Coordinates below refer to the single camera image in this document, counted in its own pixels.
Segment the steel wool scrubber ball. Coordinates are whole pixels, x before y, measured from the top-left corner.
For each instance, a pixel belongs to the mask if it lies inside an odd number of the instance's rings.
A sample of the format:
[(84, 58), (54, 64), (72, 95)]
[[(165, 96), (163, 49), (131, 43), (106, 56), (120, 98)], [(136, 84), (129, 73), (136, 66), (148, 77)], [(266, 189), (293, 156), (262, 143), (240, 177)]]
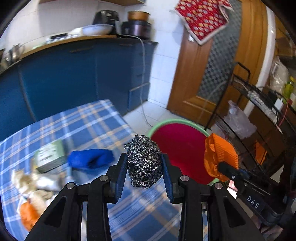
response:
[(131, 185), (136, 188), (151, 188), (163, 174), (158, 145), (147, 136), (135, 135), (124, 148)]

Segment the red basin green rim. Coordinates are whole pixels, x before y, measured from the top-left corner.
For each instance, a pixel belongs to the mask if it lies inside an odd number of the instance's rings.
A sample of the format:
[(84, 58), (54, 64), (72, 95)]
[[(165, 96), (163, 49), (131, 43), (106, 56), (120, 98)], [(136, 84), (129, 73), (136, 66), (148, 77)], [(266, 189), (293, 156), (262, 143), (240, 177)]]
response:
[(210, 176), (204, 166), (205, 139), (208, 136), (199, 125), (181, 119), (162, 121), (148, 133), (148, 137), (168, 155), (173, 166), (180, 168), (183, 175), (212, 186), (219, 179)]

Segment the wooden door with glass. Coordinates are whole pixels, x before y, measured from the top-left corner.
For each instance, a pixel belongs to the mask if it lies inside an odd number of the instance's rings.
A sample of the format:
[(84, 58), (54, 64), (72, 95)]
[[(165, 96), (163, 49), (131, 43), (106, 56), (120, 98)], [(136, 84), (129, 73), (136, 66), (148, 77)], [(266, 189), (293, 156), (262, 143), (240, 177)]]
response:
[(224, 116), (228, 101), (247, 100), (226, 81), (231, 73), (256, 84), (267, 44), (267, 10), (262, 1), (231, 1), (229, 23), (203, 45), (183, 39), (167, 109), (205, 126), (213, 111)]

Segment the red patterned quilted cloth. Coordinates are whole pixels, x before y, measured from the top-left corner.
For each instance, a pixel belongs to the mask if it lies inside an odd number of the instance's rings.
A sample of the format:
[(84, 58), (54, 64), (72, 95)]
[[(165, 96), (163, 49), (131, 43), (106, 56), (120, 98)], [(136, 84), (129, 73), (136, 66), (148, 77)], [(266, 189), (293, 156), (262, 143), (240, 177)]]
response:
[(229, 13), (234, 12), (226, 0), (181, 0), (175, 6), (175, 13), (183, 21), (190, 36), (203, 45), (229, 23)]

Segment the clear plastic bag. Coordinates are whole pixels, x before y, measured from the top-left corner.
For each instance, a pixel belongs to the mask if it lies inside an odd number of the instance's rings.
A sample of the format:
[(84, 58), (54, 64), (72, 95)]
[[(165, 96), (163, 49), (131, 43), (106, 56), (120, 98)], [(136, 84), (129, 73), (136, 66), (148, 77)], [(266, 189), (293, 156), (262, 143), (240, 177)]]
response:
[(240, 139), (248, 138), (254, 134), (257, 127), (250, 122), (244, 111), (231, 100), (228, 101), (228, 104), (229, 109), (227, 115), (224, 116), (224, 121), (230, 126), (234, 133), (236, 133)]

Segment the black air fryer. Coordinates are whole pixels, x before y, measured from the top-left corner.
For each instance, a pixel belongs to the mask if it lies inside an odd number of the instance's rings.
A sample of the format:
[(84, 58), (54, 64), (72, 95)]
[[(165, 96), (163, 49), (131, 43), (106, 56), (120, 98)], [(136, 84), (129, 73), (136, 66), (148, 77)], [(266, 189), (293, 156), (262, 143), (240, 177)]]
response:
[(116, 11), (111, 10), (102, 10), (98, 11), (93, 19), (92, 24), (107, 24), (107, 25), (115, 25), (115, 22), (119, 21), (119, 14)]

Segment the blue glove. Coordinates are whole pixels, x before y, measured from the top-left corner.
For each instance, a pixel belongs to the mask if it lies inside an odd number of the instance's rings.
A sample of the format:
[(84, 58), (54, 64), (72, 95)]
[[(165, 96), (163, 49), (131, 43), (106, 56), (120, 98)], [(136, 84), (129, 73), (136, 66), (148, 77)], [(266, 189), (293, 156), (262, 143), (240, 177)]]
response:
[(107, 149), (89, 149), (83, 151), (72, 151), (67, 157), (67, 163), (71, 168), (81, 170), (93, 170), (114, 161), (114, 155)]

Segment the orange mesh scrap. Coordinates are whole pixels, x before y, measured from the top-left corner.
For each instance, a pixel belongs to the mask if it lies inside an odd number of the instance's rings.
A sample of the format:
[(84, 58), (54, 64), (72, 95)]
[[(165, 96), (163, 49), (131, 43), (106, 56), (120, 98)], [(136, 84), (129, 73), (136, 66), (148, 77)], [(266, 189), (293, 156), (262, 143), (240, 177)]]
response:
[(30, 231), (38, 221), (40, 215), (30, 202), (25, 202), (20, 207), (21, 222), (27, 231)]

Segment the steel kettle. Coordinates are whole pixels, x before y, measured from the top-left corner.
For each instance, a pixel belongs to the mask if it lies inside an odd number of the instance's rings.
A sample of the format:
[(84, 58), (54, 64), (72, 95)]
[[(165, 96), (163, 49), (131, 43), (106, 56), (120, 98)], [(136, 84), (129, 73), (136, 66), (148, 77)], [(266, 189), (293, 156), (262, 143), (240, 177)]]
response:
[(9, 50), (9, 56), (11, 63), (16, 63), (20, 60), (22, 54), (25, 52), (25, 46), (21, 44), (13, 45)]

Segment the orange mesh bag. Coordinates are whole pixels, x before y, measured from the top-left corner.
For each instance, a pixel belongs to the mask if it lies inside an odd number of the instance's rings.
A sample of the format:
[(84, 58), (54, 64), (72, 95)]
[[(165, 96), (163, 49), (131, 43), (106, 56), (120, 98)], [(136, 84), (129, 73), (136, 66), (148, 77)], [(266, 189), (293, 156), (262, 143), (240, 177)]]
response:
[(226, 162), (237, 170), (239, 168), (238, 155), (233, 145), (212, 133), (205, 139), (204, 166), (211, 177), (226, 182), (229, 178), (218, 171), (218, 164), (222, 162)]

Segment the green tea box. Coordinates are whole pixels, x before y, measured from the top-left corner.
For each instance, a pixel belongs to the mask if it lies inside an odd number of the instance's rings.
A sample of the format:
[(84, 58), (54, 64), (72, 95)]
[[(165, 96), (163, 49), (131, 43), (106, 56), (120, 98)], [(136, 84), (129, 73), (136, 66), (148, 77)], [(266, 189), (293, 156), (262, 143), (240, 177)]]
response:
[(48, 143), (38, 149), (33, 157), (33, 167), (40, 173), (49, 172), (66, 163), (62, 140)]

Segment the brown pot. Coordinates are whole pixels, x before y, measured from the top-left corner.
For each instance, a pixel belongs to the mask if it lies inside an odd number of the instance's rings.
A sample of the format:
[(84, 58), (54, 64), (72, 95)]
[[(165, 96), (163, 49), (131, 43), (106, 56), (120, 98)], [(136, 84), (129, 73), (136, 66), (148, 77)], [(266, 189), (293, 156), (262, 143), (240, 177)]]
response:
[(129, 21), (148, 21), (150, 17), (150, 13), (145, 11), (129, 11), (128, 12), (128, 20)]

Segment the clear plastic wrapper pack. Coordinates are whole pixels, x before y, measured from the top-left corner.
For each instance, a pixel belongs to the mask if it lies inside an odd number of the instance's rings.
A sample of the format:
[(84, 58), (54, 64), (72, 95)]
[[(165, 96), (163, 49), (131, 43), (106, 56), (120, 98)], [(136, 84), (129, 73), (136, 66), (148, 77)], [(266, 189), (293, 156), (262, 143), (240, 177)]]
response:
[(32, 179), (38, 189), (58, 192), (61, 190), (61, 178), (57, 174), (33, 173)]

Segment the white ceramic bowl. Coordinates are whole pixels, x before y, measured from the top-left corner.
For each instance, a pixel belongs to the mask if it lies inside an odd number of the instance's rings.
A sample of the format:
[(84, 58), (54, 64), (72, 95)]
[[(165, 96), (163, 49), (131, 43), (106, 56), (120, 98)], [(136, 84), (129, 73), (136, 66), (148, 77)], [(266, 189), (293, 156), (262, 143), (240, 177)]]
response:
[(100, 36), (108, 35), (113, 30), (114, 25), (109, 24), (97, 24), (97, 25), (88, 25), (82, 28), (82, 34), (85, 36)]

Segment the blue plaid tablecloth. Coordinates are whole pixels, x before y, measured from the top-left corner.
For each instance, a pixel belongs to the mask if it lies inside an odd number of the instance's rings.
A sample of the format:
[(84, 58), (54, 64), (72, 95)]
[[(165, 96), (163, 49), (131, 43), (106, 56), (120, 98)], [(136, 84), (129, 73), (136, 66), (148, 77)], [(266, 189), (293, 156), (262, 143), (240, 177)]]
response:
[[(66, 153), (109, 149), (118, 160), (134, 130), (111, 101), (101, 100), (55, 114), (33, 123), (1, 142), (1, 204), (6, 229), (17, 240), (28, 234), (17, 212), (22, 198), (11, 173), (29, 173), (34, 153), (61, 140)], [(126, 179), (121, 199), (108, 205), (113, 240), (177, 240), (181, 206), (169, 202), (163, 180), (149, 189), (132, 187)]]

